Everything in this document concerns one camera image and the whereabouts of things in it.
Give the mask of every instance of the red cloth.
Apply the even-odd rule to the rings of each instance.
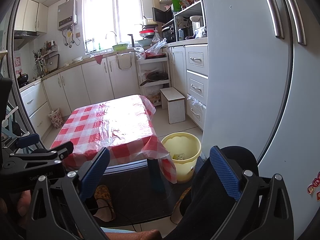
[[[99,65],[101,65],[102,56],[103,56],[103,54],[94,56],[94,59],[96,60],[96,62],[97,62]]]
[[[109,166],[143,159],[158,159],[160,170],[176,183],[176,170],[168,151],[161,144],[151,119],[155,107],[144,96],[133,95],[84,106],[73,111],[52,147],[71,141],[74,150],[64,165],[78,169],[92,160],[103,147],[110,151]]]

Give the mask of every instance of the refrigerator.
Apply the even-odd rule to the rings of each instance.
[[[297,239],[319,209],[320,25],[305,0],[204,0],[209,79],[202,139],[283,176]]]

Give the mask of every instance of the white stool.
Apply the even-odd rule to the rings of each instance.
[[[169,123],[185,121],[185,97],[175,88],[162,88],[160,91],[162,109],[168,109]]]

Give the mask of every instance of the silver bolt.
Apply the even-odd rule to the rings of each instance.
[[[45,180],[45,176],[44,175],[41,175],[39,178],[38,178],[39,181],[44,181]]]
[[[245,171],[244,171],[244,174],[245,174],[247,177],[251,177],[253,173],[252,173],[252,171],[245,170]]]
[[[70,172],[68,172],[67,176],[69,178],[73,178],[74,176],[76,176],[76,172],[75,171],[70,171]]]
[[[280,174],[276,174],[276,175],[275,175],[275,179],[281,180],[281,179],[282,179],[282,176],[281,176]]]

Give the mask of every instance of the yellow trash can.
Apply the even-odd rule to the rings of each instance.
[[[201,153],[201,142],[193,134],[172,133],[161,141],[173,160],[177,171],[177,182],[185,183],[192,178],[197,158]]]

